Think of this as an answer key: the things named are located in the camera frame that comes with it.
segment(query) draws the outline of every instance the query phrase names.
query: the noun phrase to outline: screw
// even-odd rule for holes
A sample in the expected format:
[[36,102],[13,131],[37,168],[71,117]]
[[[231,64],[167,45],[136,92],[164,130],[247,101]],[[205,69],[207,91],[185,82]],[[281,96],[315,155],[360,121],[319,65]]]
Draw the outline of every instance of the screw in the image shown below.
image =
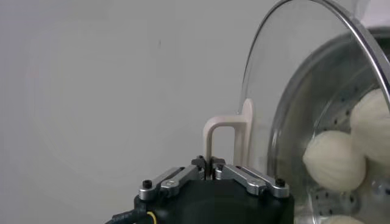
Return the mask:
[[150,188],[152,188],[152,181],[151,180],[144,180],[144,181],[142,181],[142,187],[144,188],[144,189],[150,189]]
[[276,180],[275,180],[275,184],[276,184],[276,186],[278,186],[278,187],[284,187],[284,186],[286,186],[286,182],[285,182],[283,179],[281,179],[281,178],[276,179]]
[[217,169],[218,169],[218,170],[224,169],[224,165],[222,165],[222,164],[217,164]]

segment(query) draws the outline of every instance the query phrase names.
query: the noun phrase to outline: metal bracket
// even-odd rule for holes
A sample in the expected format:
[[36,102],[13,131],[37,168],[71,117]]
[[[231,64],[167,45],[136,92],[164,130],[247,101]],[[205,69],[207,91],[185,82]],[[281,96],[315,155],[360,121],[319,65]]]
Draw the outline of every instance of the metal bracket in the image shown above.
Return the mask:
[[267,189],[277,198],[289,197],[289,186],[284,181],[281,179],[275,181],[273,178],[248,167],[220,164],[215,170],[215,177],[217,180],[233,179],[253,195],[260,195],[263,189]]
[[151,186],[140,186],[139,196],[141,200],[153,200],[158,191],[160,190],[161,182],[168,178],[172,178],[174,175],[178,174],[182,169],[179,167],[173,167],[167,170],[165,173],[158,176],[156,179],[152,180]]
[[203,176],[203,169],[199,171],[198,166],[189,165],[176,176],[171,179],[164,180],[161,183],[161,188],[167,191],[167,197],[173,197],[179,193],[180,188],[189,180],[202,180]]

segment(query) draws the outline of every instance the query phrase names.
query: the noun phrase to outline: bolt head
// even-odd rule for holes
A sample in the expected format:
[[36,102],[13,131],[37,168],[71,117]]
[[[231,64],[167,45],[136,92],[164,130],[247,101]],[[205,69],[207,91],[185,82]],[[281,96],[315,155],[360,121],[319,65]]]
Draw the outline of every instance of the bolt head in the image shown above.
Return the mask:
[[284,187],[284,186],[286,186],[286,182],[285,182],[283,179],[281,179],[281,178],[276,179],[276,180],[275,180],[275,184],[276,184],[276,186],[278,186],[278,187]]
[[150,189],[150,188],[152,188],[152,186],[153,186],[153,183],[152,183],[151,180],[144,180],[144,181],[142,181],[142,187],[144,189]]

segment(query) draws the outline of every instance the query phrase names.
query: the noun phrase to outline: cable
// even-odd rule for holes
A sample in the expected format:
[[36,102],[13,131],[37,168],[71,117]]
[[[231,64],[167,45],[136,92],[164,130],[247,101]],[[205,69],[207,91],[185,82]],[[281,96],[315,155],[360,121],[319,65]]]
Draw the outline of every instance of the cable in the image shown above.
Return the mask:
[[106,224],[128,224],[135,223],[139,220],[143,219],[146,215],[146,210],[141,208],[136,208],[134,210],[123,212],[118,215],[114,215],[111,220],[109,220]]
[[153,212],[147,212],[146,214],[150,215],[153,219],[153,224],[157,224],[157,218],[156,215]]

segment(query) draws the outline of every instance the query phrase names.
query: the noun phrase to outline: steamer basket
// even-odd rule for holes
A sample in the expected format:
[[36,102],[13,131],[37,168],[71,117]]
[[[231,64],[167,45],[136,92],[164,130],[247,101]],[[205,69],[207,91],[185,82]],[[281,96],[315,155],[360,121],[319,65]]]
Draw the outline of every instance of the steamer basket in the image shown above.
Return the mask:
[[282,1],[253,41],[241,94],[241,106],[251,98],[255,107],[249,165],[286,180],[296,223],[320,224],[338,214],[390,223],[388,169],[369,161],[356,191],[332,192],[302,162],[320,132],[350,132],[352,108],[370,90],[381,88],[389,102],[390,29],[370,32],[334,2]]

